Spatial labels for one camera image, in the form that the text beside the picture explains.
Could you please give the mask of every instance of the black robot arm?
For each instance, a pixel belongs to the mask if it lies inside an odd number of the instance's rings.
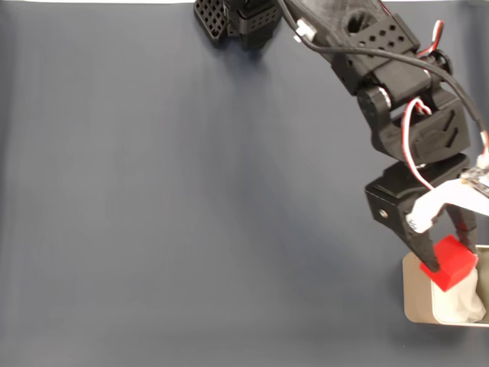
[[[300,36],[298,41],[331,64],[358,99],[374,148],[399,161],[366,186],[373,217],[392,229],[430,270],[438,271],[429,233],[415,232],[406,215],[426,186],[455,179],[468,166],[461,153],[470,146],[464,107],[481,123],[454,84],[449,58],[437,49],[421,54],[414,33],[379,0],[197,0],[194,12],[215,46],[238,37],[244,49],[263,47],[283,16]],[[443,81],[458,95],[443,89]],[[408,145],[428,185],[420,183],[406,164],[403,115],[392,113],[415,98],[430,114],[413,116]],[[475,252],[475,214],[457,206],[447,207],[447,212],[460,241]]]

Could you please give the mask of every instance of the black cable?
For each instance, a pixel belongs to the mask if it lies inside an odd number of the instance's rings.
[[[283,18],[286,23],[295,31],[297,28],[296,21],[294,21],[292,14],[290,14],[289,8],[285,3],[285,0],[276,0],[277,4],[280,6]],[[481,113],[478,111],[471,97],[465,92],[465,90],[461,87],[458,81],[449,73],[444,71],[443,69],[427,63],[426,61],[422,61],[416,57],[411,57],[403,54],[395,54],[394,52],[385,51],[385,50],[377,50],[373,48],[363,48],[363,47],[323,47],[317,44],[314,44],[309,39],[305,37],[300,37],[302,42],[308,47],[310,50],[313,50],[319,54],[358,54],[358,55],[368,55],[368,56],[377,56],[383,57],[390,60],[400,61],[401,63],[407,63],[414,67],[419,67],[420,69],[428,70],[430,73],[433,73],[439,76],[442,81],[446,82],[455,92],[455,94],[460,98],[461,102],[467,109],[469,115],[478,125],[481,132],[487,131],[486,126],[484,124],[484,120],[482,119]]]

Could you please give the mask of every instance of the red cube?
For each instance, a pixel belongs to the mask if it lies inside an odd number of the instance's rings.
[[[435,255],[440,270],[433,273],[421,263],[420,268],[442,291],[465,279],[477,265],[478,257],[463,246],[453,235],[449,235],[435,245]]]

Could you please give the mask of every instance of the gray tabletop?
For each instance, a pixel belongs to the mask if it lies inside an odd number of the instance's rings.
[[[444,19],[484,96],[482,8],[391,8],[425,44]],[[486,330],[404,316],[363,193],[392,160],[290,30],[245,54],[191,5],[5,10],[2,367],[487,366]]]

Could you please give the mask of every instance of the circuit board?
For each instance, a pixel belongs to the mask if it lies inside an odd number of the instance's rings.
[[[489,197],[489,168],[473,167],[461,174],[462,183]]]

